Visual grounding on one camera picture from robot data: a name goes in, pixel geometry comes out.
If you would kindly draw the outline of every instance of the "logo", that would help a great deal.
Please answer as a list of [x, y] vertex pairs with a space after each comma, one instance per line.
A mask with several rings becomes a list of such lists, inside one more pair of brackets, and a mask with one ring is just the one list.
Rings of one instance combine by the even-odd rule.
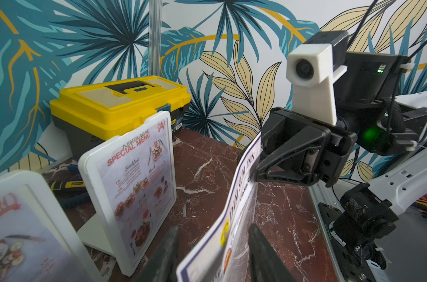
[[157, 124], [157, 129], [158, 132], [160, 132], [161, 129], [165, 129], [165, 120], [162, 120]]
[[220, 244], [224, 246], [226, 244], [227, 235], [229, 234], [229, 219], [226, 220], [226, 223], [223, 227], [223, 232], [221, 233]]
[[18, 197], [13, 193], [8, 193], [0, 201], [0, 217], [6, 214], [8, 211], [18, 210], [21, 208]]

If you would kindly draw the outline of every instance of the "tropical leaf wallpaper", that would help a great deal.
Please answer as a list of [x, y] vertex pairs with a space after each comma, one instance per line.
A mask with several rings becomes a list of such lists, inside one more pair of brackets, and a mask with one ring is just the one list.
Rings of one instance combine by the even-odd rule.
[[[186, 85], [184, 126], [244, 148], [275, 106], [291, 108], [286, 56], [316, 32], [355, 32], [372, 0], [174, 0], [162, 8], [160, 76]], [[427, 39], [427, 0], [380, 0], [351, 51], [410, 54]], [[427, 47], [401, 82], [427, 90]], [[393, 156], [355, 146], [342, 177], [367, 181]]]
[[149, 0], [0, 0], [0, 173], [67, 156], [52, 146], [61, 134], [49, 101], [64, 87], [140, 76], [148, 38]]
[[[372, 0], [162, 0], [159, 75], [187, 86], [184, 126], [244, 148], [275, 106], [291, 108], [286, 56], [316, 32], [355, 32]], [[410, 54], [427, 39], [427, 0], [380, 0], [352, 51]], [[63, 87], [149, 74], [149, 0], [0, 0], [0, 173], [59, 160], [49, 100]], [[402, 94], [427, 90], [427, 47]], [[356, 146], [343, 177], [392, 156]]]

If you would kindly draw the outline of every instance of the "dim sum menu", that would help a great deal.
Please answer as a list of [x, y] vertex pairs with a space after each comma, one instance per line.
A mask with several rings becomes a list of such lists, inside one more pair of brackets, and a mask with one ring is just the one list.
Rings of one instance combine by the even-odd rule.
[[166, 120], [137, 132], [98, 163], [128, 257], [137, 262], [175, 200]]

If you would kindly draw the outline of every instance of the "green led light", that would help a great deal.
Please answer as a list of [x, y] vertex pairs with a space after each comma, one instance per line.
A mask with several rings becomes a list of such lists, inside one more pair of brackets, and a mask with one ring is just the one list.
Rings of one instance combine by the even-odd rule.
[[362, 135], [362, 140], [365, 141], [368, 144], [372, 144], [375, 141], [375, 138], [378, 136], [378, 132], [380, 131], [380, 128], [377, 126], [369, 128], [364, 134]]

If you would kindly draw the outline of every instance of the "toolbox lid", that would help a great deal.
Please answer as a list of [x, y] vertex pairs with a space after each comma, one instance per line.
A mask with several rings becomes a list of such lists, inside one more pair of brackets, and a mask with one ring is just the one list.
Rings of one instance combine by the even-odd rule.
[[123, 135], [165, 105], [171, 111], [190, 103], [187, 87], [159, 76], [146, 76], [60, 90], [51, 112], [103, 140]]

